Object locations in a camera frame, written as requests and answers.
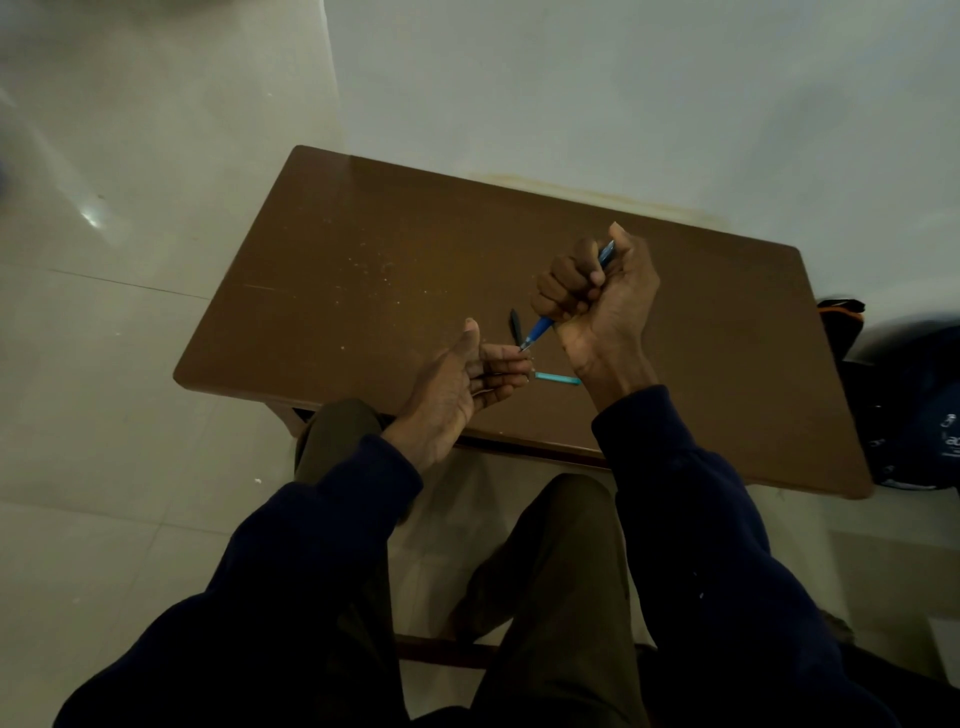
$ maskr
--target pants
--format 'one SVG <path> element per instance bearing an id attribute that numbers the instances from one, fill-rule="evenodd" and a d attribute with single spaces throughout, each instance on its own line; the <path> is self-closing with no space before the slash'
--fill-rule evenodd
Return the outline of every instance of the pants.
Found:
<path id="1" fill-rule="evenodd" d="M 359 400 L 325 405 L 300 438 L 296 479 L 319 481 L 363 435 L 380 431 L 376 414 Z M 606 488 L 583 475 L 554 478 L 506 543 L 477 568 L 451 616 L 465 641 L 514 620 L 474 697 L 475 717 L 490 724 L 648 725 L 627 579 L 619 521 Z M 329 723 L 409 721 L 386 546 L 376 571 L 337 621 L 318 710 Z"/>

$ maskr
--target brown desk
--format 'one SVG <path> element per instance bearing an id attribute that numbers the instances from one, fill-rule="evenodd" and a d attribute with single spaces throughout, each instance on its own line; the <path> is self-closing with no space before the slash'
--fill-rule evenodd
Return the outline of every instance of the brown desk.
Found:
<path id="1" fill-rule="evenodd" d="M 645 346 L 697 440 L 748 482 L 873 489 L 800 253 L 723 232 L 309 147 L 291 154 L 183 354 L 187 389 L 393 414 L 424 358 L 472 316 L 524 330 L 537 272 L 616 220 L 647 237 L 662 285 Z M 570 374 L 548 332 L 538 369 Z M 603 465 L 583 387 L 531 381 L 468 444 Z"/>

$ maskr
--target wall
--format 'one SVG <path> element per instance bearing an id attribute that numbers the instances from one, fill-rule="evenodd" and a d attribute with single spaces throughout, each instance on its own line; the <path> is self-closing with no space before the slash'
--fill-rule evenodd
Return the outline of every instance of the wall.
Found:
<path id="1" fill-rule="evenodd" d="M 870 336 L 960 319 L 941 0 L 326 0 L 348 149 L 795 245 Z"/>

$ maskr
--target bag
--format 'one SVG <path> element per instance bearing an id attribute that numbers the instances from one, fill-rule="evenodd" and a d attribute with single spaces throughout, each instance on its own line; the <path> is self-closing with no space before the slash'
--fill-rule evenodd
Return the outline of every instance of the bag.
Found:
<path id="1" fill-rule="evenodd" d="M 856 364 L 842 360 L 849 345 L 834 346 L 838 330 L 849 338 L 855 328 L 836 318 L 846 303 L 853 314 L 863 310 L 856 301 L 822 302 L 821 317 L 874 482 L 907 490 L 960 485 L 960 326 L 914 339 L 873 366 Z"/>

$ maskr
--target sleeve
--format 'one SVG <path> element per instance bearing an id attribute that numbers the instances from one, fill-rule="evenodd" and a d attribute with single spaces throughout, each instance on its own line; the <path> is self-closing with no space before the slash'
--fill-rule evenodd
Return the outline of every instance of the sleeve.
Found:
<path id="1" fill-rule="evenodd" d="M 770 554 L 743 482 L 696 446 L 665 387 L 615 402 L 593 433 L 616 479 L 647 627 L 672 682 L 704 697 L 684 710 L 744 725 L 897 725 L 844 674 L 813 601 Z"/>
<path id="2" fill-rule="evenodd" d="M 374 436 L 319 484 L 283 486 L 237 528 L 206 590 L 78 688 L 56 725 L 309 715 L 336 619 L 421 488 L 413 466 Z"/>

